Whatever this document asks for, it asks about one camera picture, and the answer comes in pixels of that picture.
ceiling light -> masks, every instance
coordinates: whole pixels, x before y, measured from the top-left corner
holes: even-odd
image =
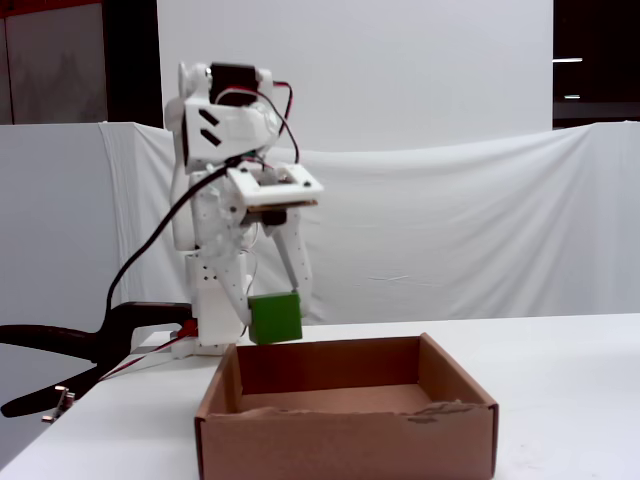
[[[553,63],[580,63],[581,58],[554,58]]]

green block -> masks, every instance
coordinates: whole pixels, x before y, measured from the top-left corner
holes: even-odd
[[[296,292],[249,297],[249,308],[249,338],[253,343],[266,345],[302,338],[300,297]]]

black cable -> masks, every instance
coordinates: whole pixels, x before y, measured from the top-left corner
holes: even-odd
[[[298,142],[296,142],[296,139],[293,136],[293,133],[291,133],[291,128],[289,128],[289,124],[287,123],[287,120],[278,111],[278,109],[273,104],[271,99],[269,97],[267,97],[264,93],[258,92],[256,90],[250,90],[250,89],[245,88],[245,87],[229,87],[226,90],[223,90],[220,95],[218,95],[218,98],[216,99],[216,103],[218,103],[222,97],[224,97],[225,95],[231,94],[231,93],[245,93],[247,95],[258,95],[260,98],[264,98],[269,103],[269,106],[271,106],[271,108],[273,109],[275,114],[278,116],[278,118],[282,122],[282,125],[284,125],[284,128],[287,129],[287,133],[289,134],[289,137],[291,138],[291,143],[293,143],[293,148],[296,151],[296,158],[294,160],[294,163],[300,163],[300,148],[298,147]]]
[[[289,82],[273,82],[273,85],[276,87],[285,87],[289,89],[289,98],[287,99],[287,108],[284,111],[284,118],[289,120],[289,114],[291,113],[291,107],[293,105],[293,87]],[[278,132],[278,136],[282,136],[282,132],[284,131],[284,123],[280,125],[280,131]]]
[[[216,170],[212,174],[207,175],[202,180],[200,180],[198,183],[194,184],[189,190],[187,190],[185,192],[184,195],[182,195],[178,199],[178,201],[176,203],[173,204],[173,206],[171,207],[169,212],[164,216],[164,218],[162,219],[160,224],[156,227],[156,229],[153,231],[153,233],[151,234],[149,239],[144,243],[144,245],[142,245],[136,251],[136,253],[134,253],[133,255],[131,255],[129,257],[129,260],[127,260],[125,262],[125,264],[120,268],[120,270],[118,271],[118,274],[113,279],[113,282],[111,282],[111,285],[109,286],[109,292],[107,293],[107,314],[111,310],[111,300],[113,298],[113,292],[115,291],[116,286],[118,285],[120,280],[122,280],[122,277],[124,276],[124,274],[127,272],[127,270],[129,270],[131,265],[133,265],[133,263],[136,260],[138,260],[138,258],[140,258],[140,256],[144,252],[146,252],[151,245],[153,245],[153,242],[155,242],[158,239],[160,234],[167,227],[167,225],[169,225],[169,223],[171,222],[173,217],[176,216],[176,214],[182,208],[182,206],[185,203],[187,203],[189,201],[189,199],[191,199],[191,197],[193,197],[196,193],[198,193],[204,187],[206,187],[211,182],[213,182],[214,180],[222,177],[225,173],[227,173],[228,169],[235,168],[238,165],[240,165],[240,163],[242,163],[242,158],[240,158],[240,157],[235,157],[235,158],[232,158],[231,160],[228,160],[227,162],[225,162],[224,166],[220,167],[218,170]]]

open cardboard box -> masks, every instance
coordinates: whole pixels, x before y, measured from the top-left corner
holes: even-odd
[[[204,480],[487,480],[498,405],[426,334],[230,346],[196,436]]]

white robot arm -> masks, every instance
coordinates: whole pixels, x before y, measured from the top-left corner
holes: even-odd
[[[233,343],[253,321],[243,254],[253,224],[274,239],[302,315],[309,309],[312,277],[300,209],[317,205],[323,187],[298,163],[264,163],[284,121],[270,100],[272,89],[267,70],[224,64],[187,70],[181,64],[180,96],[165,110],[176,153],[172,203],[230,160],[247,161],[200,190],[173,219],[176,249],[189,252],[187,276],[202,346]]]

